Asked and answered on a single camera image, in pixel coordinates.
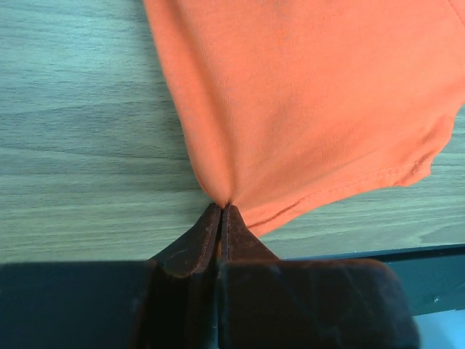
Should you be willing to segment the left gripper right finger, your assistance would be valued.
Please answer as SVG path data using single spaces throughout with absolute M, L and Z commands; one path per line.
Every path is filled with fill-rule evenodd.
M 246 226 L 239 209 L 228 204 L 222 212 L 221 261 L 271 262 L 279 260 Z

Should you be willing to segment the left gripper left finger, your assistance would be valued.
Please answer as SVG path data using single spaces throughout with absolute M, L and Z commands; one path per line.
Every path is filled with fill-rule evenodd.
M 153 278 L 185 279 L 217 274 L 222 209 L 209 204 L 195 224 L 147 262 L 153 267 Z

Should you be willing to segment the orange t shirt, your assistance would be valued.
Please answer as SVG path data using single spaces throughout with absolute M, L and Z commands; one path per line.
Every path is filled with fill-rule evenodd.
M 146 1 L 195 176 L 263 236 L 431 172 L 464 104 L 462 1 Z

